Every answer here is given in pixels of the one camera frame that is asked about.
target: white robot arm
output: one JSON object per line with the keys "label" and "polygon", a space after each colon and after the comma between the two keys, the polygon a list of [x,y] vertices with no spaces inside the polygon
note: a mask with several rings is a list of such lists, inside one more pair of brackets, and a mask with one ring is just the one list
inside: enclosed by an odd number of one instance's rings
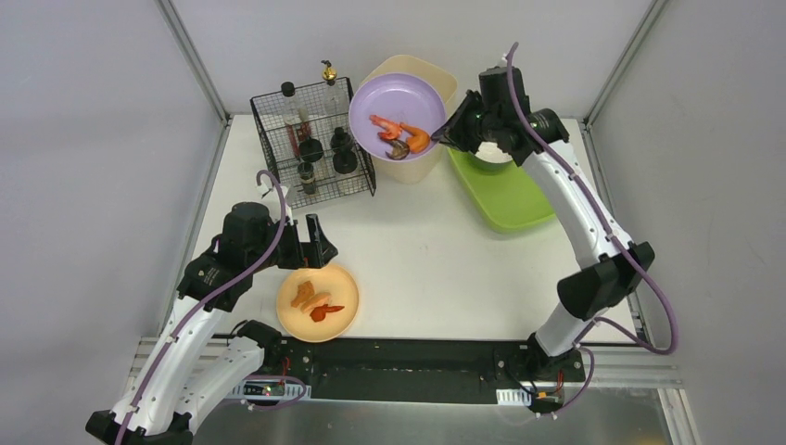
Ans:
{"label": "white robot arm", "polygon": [[654,252],[648,243],[633,243],[600,204],[586,186],[590,182],[559,117],[547,108],[530,111],[521,71],[510,67],[509,84],[506,62],[480,73],[480,92],[467,91],[432,139],[470,153],[484,142],[495,143],[538,184],[570,239],[581,271],[557,284],[560,303],[527,341],[526,369],[535,376],[558,369],[593,319],[638,285],[641,274],[626,256],[646,271]]}
{"label": "white robot arm", "polygon": [[269,193],[271,187],[260,177],[257,184],[262,202],[277,205],[278,211],[258,202],[232,207],[222,233],[186,266],[179,296],[138,385],[111,411],[91,416],[85,429],[94,437],[115,445],[190,443],[205,416],[238,381],[260,369],[264,351],[281,336],[259,322],[246,323],[223,355],[186,385],[216,328],[251,288],[253,274],[273,266],[321,268],[338,254],[314,214],[306,215],[310,242],[301,243],[284,190],[275,184],[278,193]]}

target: black wire rack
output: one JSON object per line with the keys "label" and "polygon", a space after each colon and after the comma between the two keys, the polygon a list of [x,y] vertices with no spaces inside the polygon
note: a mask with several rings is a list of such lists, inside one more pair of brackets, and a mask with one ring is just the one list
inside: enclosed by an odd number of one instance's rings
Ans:
{"label": "black wire rack", "polygon": [[[336,79],[336,85],[347,95],[348,102],[352,99],[352,84],[349,78]],[[290,187],[287,202],[293,208],[305,207],[317,202],[344,197],[368,190],[372,196],[376,192],[376,173],[371,162],[371,155],[362,150],[352,136],[352,151],[358,157],[358,169],[350,175],[338,177],[333,170],[333,156],[335,151],[330,147],[336,127],[343,127],[352,135],[349,129],[349,115],[347,113],[326,116],[323,106],[323,97],[327,85],[325,82],[312,83],[300,86],[295,90],[295,96],[309,112],[309,121],[303,125],[303,130],[318,139],[322,144],[324,156],[315,162],[316,193],[304,193],[298,175],[298,165],[301,160],[294,146],[298,140],[293,139],[291,127],[284,124],[281,109],[284,107],[284,95],[281,92],[258,95],[251,98],[251,110],[254,121],[257,123],[257,132],[260,134],[262,152],[270,170],[279,182]]]}

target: white table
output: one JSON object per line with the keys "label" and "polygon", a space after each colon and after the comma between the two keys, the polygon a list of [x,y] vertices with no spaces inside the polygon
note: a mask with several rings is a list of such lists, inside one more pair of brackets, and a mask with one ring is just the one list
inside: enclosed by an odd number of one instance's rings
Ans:
{"label": "white table", "polygon": [[[578,124],[565,120],[584,172],[589,162]],[[223,152],[195,256],[222,229],[223,217],[241,201],[259,200],[255,175],[265,168],[251,116],[235,116]],[[483,222],[455,176],[447,155],[419,184],[377,175],[368,192],[296,209],[300,237],[304,215],[317,213],[338,247],[334,262],[349,270],[361,290],[361,308],[345,337],[523,339],[538,329],[558,302],[557,281],[578,271],[573,249],[556,219],[515,235],[499,235]],[[218,332],[246,319],[282,332],[275,313],[279,285],[289,271],[254,276]],[[623,301],[606,313],[628,329]],[[586,338],[628,342],[601,324]]]}

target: cream plastic bucket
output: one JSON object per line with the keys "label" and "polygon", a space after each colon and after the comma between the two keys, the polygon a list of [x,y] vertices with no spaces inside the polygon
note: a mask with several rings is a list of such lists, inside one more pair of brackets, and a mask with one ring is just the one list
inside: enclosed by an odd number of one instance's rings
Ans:
{"label": "cream plastic bucket", "polygon": [[[458,87],[456,78],[442,68],[417,57],[406,55],[393,56],[376,67],[371,74],[363,79],[361,85],[376,76],[389,72],[405,72],[430,83],[431,86],[437,90],[437,93],[439,93],[439,97],[442,98],[445,109],[448,111],[448,116],[455,110],[453,99],[456,95],[456,88]],[[416,184],[421,182],[423,178],[434,169],[442,158],[442,153],[444,151],[445,147],[441,144],[437,144],[420,158],[411,162],[394,162],[374,158],[374,169],[401,183]]]}

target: purple plate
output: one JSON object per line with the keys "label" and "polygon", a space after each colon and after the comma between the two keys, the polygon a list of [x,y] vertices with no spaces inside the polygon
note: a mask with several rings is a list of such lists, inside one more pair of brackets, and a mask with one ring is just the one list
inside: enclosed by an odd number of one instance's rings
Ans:
{"label": "purple plate", "polygon": [[[349,128],[364,150],[387,161],[393,161],[385,154],[392,147],[379,139],[377,133],[384,130],[371,123],[369,116],[372,114],[394,122],[405,122],[428,134],[436,131],[447,119],[445,104],[437,90],[419,77],[391,72],[364,83],[349,104]],[[404,132],[399,139],[409,136]],[[431,141],[420,153],[393,162],[418,159],[436,144]]]}

